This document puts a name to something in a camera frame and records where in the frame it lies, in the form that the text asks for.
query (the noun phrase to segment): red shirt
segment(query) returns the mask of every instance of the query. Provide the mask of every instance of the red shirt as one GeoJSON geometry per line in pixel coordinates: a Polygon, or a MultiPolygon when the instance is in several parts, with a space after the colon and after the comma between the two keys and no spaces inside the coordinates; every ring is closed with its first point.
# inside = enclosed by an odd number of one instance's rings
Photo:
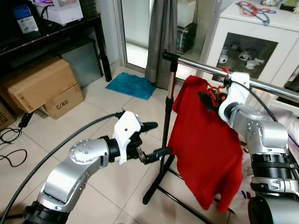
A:
{"type": "Polygon", "coordinates": [[[169,146],[178,171],[203,209],[221,194],[218,210],[225,212],[242,182],[242,149],[238,134],[214,111],[208,112],[198,92],[206,80],[189,76],[174,102],[178,114],[169,146]]]}

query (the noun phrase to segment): white box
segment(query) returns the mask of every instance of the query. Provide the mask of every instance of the white box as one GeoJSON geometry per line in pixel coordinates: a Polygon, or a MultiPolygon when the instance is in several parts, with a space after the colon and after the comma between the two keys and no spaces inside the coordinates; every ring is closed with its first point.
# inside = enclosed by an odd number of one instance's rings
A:
{"type": "Polygon", "coordinates": [[[35,6],[40,16],[47,5],[51,6],[43,13],[46,20],[65,25],[83,18],[79,0],[53,0],[53,4],[36,0],[35,6]]]}
{"type": "Polygon", "coordinates": [[[193,22],[196,0],[178,0],[178,26],[185,28],[193,22]]]}

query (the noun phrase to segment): metal rail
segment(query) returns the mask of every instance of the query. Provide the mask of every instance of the metal rail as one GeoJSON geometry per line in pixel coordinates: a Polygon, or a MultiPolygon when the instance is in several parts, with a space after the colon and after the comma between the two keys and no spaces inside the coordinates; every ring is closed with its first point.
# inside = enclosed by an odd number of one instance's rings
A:
{"type": "MultiPolygon", "coordinates": [[[[172,57],[172,55],[168,52],[165,52],[165,54],[166,54],[166,57],[167,56],[172,57]]],[[[218,76],[221,76],[221,77],[226,77],[227,76],[226,72],[223,71],[222,69],[219,69],[219,68],[216,68],[216,67],[213,67],[213,66],[209,66],[209,65],[206,65],[206,64],[201,64],[201,63],[198,63],[198,62],[194,62],[194,61],[191,61],[191,60],[188,60],[188,59],[185,59],[185,58],[179,57],[179,58],[177,58],[177,62],[179,64],[183,64],[183,65],[186,65],[188,67],[191,67],[191,68],[203,71],[203,72],[210,73],[212,75],[218,75],[218,76]]],[[[275,86],[275,85],[272,85],[272,84],[269,84],[269,83],[265,83],[265,82],[256,80],[254,78],[250,79],[250,86],[253,87],[253,88],[259,89],[259,90],[263,90],[265,92],[275,94],[279,97],[291,100],[293,102],[299,103],[299,93],[297,93],[297,92],[287,90],[287,89],[284,89],[282,87],[278,87],[278,86],[275,86]]]]}

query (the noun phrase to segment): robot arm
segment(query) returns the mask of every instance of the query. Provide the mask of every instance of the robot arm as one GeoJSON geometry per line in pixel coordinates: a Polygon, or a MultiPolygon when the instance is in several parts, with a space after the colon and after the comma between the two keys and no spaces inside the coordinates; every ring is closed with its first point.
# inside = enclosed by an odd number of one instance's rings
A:
{"type": "Polygon", "coordinates": [[[27,224],[64,224],[74,209],[88,179],[109,162],[125,163],[139,158],[144,164],[159,160],[170,148],[146,155],[140,148],[139,134],[157,127],[157,123],[141,123],[132,112],[125,112],[114,127],[113,138],[81,140],[73,145],[67,158],[49,175],[37,201],[26,207],[23,215],[27,224]]]}
{"type": "MultiPolygon", "coordinates": [[[[249,87],[249,74],[234,72],[231,80],[249,87]]],[[[247,143],[256,197],[249,201],[252,224],[296,224],[299,220],[298,165],[288,150],[286,128],[245,105],[248,91],[232,82],[219,116],[247,143]]]]}

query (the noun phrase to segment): clothing rack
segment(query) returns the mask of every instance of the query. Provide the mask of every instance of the clothing rack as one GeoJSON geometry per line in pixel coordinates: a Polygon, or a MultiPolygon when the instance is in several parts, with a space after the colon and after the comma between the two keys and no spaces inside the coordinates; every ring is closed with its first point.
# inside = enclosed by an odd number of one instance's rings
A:
{"type": "MultiPolygon", "coordinates": [[[[212,67],[209,65],[190,61],[185,58],[181,58],[180,56],[169,53],[166,50],[163,51],[163,59],[171,62],[171,65],[170,65],[171,77],[169,80],[168,94],[167,94],[166,102],[165,102],[164,131],[163,131],[163,138],[162,138],[162,147],[166,147],[167,137],[168,137],[168,129],[169,129],[169,123],[170,123],[170,117],[171,117],[171,111],[172,111],[172,105],[173,105],[173,91],[174,91],[174,86],[175,86],[175,81],[176,81],[176,72],[178,69],[178,64],[186,65],[188,67],[191,67],[191,68],[203,71],[203,72],[207,72],[212,75],[218,75],[221,77],[226,77],[227,72],[223,71],[219,68],[216,68],[216,67],[212,67]]],[[[281,87],[278,87],[275,85],[271,85],[271,84],[253,79],[253,78],[250,79],[250,86],[253,88],[260,89],[260,90],[275,94],[277,96],[280,96],[282,98],[299,103],[299,93],[296,93],[296,92],[293,92],[290,90],[286,90],[284,88],[281,88],[281,87]]],[[[190,213],[195,215],[197,218],[202,220],[203,222],[205,222],[207,224],[212,224],[210,221],[208,221],[205,217],[203,217],[196,210],[190,208],[188,205],[186,205],[185,203],[183,203],[182,201],[177,199],[174,195],[172,195],[171,193],[169,193],[168,191],[166,191],[165,189],[163,189],[162,187],[159,186],[162,179],[164,178],[165,174],[167,173],[167,171],[174,174],[176,177],[182,179],[180,174],[178,174],[177,172],[175,172],[174,170],[172,170],[170,168],[174,158],[175,158],[175,155],[173,155],[173,154],[168,157],[166,162],[164,162],[164,160],[165,160],[164,156],[161,158],[159,174],[157,175],[157,177],[153,181],[151,187],[148,189],[148,191],[144,195],[142,203],[147,204],[150,201],[151,197],[154,195],[156,189],[158,189],[162,193],[164,193],[168,197],[170,197],[173,201],[175,201],[176,203],[181,205],[183,208],[185,208],[187,211],[189,211],[190,213]]]]}

